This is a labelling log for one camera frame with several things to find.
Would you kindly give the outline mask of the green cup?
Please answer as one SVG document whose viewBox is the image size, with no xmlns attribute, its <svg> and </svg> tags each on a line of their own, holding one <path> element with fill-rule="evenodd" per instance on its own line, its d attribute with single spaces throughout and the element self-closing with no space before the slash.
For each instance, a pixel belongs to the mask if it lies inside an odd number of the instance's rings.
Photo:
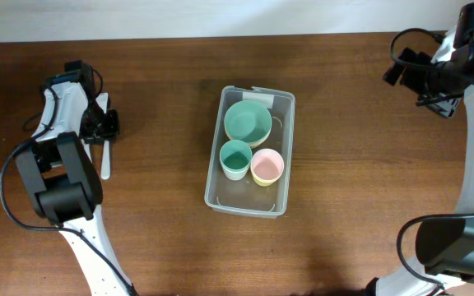
<svg viewBox="0 0 474 296">
<path fill-rule="evenodd" d="M 229 171 L 241 171 L 250 166 L 253 153 L 247 143 L 241 140 L 227 141 L 220 150 L 220 162 Z"/>
</svg>

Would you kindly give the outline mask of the white plastic spoon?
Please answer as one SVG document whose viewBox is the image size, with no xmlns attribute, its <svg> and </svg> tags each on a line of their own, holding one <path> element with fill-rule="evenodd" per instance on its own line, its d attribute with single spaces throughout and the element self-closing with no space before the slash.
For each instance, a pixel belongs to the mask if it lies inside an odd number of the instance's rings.
<svg viewBox="0 0 474 296">
<path fill-rule="evenodd" d="M 100 177 L 102 180 L 107 180 L 111 177 L 110 141 L 107 140 L 105 140 L 103 144 Z"/>
</svg>

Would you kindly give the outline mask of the green bowl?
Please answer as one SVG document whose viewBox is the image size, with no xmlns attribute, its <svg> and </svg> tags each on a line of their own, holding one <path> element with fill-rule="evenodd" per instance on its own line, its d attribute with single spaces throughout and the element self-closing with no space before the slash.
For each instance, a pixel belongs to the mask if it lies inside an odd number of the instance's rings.
<svg viewBox="0 0 474 296">
<path fill-rule="evenodd" d="M 272 115 L 259 102 L 241 100 L 228 108 L 223 123 L 225 133 L 231 140 L 252 144 L 269 136 L 272 130 Z"/>
</svg>

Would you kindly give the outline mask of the cream white cup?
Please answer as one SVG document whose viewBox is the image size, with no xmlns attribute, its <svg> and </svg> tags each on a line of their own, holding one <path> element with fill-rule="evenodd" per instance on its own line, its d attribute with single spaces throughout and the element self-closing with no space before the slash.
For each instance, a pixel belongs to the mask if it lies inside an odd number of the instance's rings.
<svg viewBox="0 0 474 296">
<path fill-rule="evenodd" d="M 246 158 L 231 157 L 222 160 L 224 175 L 231 181 L 239 181 L 244 178 L 250 167 L 250 161 Z"/>
</svg>

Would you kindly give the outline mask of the pink cup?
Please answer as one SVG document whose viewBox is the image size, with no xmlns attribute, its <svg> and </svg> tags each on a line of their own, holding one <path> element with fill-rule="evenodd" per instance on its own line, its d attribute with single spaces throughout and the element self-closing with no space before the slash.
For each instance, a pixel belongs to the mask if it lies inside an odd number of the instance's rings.
<svg viewBox="0 0 474 296">
<path fill-rule="evenodd" d="M 272 179 L 282 175 L 285 163 L 280 153 L 273 149 L 261 149 L 255 152 L 251 160 L 253 170 L 260 178 Z"/>
</svg>

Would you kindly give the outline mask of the yellow bowl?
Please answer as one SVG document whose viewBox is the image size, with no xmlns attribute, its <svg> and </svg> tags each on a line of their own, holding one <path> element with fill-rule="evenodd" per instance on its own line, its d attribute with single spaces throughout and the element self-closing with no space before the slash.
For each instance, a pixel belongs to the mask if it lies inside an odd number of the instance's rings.
<svg viewBox="0 0 474 296">
<path fill-rule="evenodd" d="M 225 133 L 228 138 L 230 140 L 234 140 L 235 138 L 232 137 L 228 132 Z M 265 136 L 263 136 L 261 139 L 257 140 L 257 141 L 252 141 L 252 142 L 248 142 L 248 145 L 251 149 L 254 149 L 258 146 L 260 146 L 263 142 L 265 142 L 265 140 L 270 136 L 270 132 L 268 132 Z"/>
</svg>

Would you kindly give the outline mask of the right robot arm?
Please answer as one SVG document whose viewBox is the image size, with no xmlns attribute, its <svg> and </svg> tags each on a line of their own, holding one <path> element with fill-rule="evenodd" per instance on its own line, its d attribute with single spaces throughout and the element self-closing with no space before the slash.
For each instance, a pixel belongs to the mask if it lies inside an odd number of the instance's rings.
<svg viewBox="0 0 474 296">
<path fill-rule="evenodd" d="M 391 53 L 384 73 L 418 96 L 416 106 L 451 118 L 458 105 L 467 114 L 467 149 L 462 190 L 452 214 L 424 215 L 406 222 L 397 234 L 401 267 L 372 279 L 366 295 L 445 295 L 474 284 L 474 2 L 462 7 L 458 23 L 444 35 L 426 33 L 440 46 L 434 56 L 405 48 Z"/>
</svg>

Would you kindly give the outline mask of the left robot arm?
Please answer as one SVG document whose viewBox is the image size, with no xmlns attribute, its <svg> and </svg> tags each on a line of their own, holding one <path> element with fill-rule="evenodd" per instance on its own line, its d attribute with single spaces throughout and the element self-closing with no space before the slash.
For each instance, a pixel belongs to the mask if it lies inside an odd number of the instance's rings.
<svg viewBox="0 0 474 296">
<path fill-rule="evenodd" d="M 41 86 L 44 110 L 31 139 L 12 153 L 35 213 L 70 245 L 94 295 L 134 295 L 102 217 L 102 181 L 110 176 L 110 145 L 119 115 L 102 76 L 82 60 L 66 62 Z"/>
</svg>

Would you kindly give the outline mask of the yellow cup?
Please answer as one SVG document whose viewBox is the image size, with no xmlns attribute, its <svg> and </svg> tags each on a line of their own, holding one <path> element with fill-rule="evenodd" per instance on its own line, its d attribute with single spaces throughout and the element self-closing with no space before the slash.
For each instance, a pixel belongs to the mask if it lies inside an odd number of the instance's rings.
<svg viewBox="0 0 474 296">
<path fill-rule="evenodd" d="M 254 182 L 261 187 L 269 187 L 281 177 L 281 175 L 278 174 L 275 178 L 263 179 L 263 178 L 260 178 L 253 170 L 251 171 L 251 173 L 252 173 Z"/>
</svg>

